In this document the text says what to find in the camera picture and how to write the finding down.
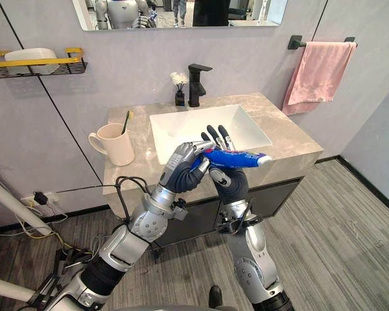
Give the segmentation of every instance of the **shoe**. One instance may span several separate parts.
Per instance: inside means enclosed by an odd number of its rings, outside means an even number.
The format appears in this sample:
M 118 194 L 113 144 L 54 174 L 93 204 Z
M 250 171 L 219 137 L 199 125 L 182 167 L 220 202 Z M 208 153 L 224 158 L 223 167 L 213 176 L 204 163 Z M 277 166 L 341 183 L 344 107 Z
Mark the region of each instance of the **shoe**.
M 222 306 L 222 291 L 217 285 L 213 285 L 209 291 L 209 307 L 215 309 L 217 306 Z

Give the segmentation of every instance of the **electrical outlet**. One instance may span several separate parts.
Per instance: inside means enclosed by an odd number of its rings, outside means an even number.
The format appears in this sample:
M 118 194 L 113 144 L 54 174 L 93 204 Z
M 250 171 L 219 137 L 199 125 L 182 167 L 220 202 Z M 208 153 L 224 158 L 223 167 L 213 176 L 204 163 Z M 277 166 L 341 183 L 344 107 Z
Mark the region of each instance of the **electrical outlet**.
M 59 201 L 58 195 L 54 192 L 46 192 L 44 193 L 44 195 L 46 195 L 48 203 L 54 203 Z M 34 196 L 28 196 L 27 198 L 20 199 L 20 201 L 22 202 L 23 205 L 26 206 L 30 206 L 30 202 L 33 202 L 33 206 L 40 206 L 40 204 L 33 199 Z

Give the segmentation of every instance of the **white pole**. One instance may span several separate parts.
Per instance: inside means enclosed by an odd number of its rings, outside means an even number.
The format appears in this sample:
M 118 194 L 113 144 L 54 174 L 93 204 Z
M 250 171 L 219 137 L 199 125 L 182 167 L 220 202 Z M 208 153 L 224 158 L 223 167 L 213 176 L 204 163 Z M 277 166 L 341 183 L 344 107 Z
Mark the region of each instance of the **white pole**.
M 36 230 L 38 230 L 41 234 L 50 235 L 52 233 L 52 229 L 47 224 L 42 222 L 40 218 L 30 212 L 2 186 L 0 186 L 0 202 L 33 228 L 37 228 Z
M 0 296 L 27 302 L 34 293 L 34 290 L 0 280 Z

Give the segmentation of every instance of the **cabinet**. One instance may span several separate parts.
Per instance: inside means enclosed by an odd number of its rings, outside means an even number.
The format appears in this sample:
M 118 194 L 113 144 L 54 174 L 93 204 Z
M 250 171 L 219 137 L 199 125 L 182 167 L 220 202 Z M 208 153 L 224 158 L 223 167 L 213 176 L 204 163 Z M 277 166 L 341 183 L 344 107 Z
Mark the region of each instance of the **cabinet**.
M 252 212 L 264 218 L 275 216 L 301 180 L 291 179 L 250 189 L 249 197 L 255 198 Z
M 183 221 L 169 220 L 166 232 L 156 240 L 157 243 L 164 246 L 214 231 L 218 206 L 218 198 L 188 204 L 189 214 Z
M 290 179 L 279 183 L 252 188 L 249 198 L 255 198 L 252 212 L 264 218 L 274 216 L 302 178 Z M 219 212 L 219 199 L 212 198 L 187 206 L 189 214 L 184 221 L 169 220 L 167 230 L 157 242 L 164 246 L 215 230 Z

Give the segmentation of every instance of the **toothpaste tube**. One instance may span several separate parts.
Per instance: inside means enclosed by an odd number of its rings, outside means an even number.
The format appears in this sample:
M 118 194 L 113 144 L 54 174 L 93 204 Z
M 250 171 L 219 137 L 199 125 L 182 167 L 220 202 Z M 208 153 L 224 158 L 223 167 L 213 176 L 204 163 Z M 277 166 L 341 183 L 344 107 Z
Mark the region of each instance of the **toothpaste tube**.
M 209 149 L 203 153 L 211 162 L 211 167 L 220 168 L 242 168 L 242 167 L 259 167 L 263 163 L 271 161 L 272 158 L 266 154 L 260 154 L 247 151 L 230 151 Z M 192 167 L 197 167 L 200 159 L 195 161 Z

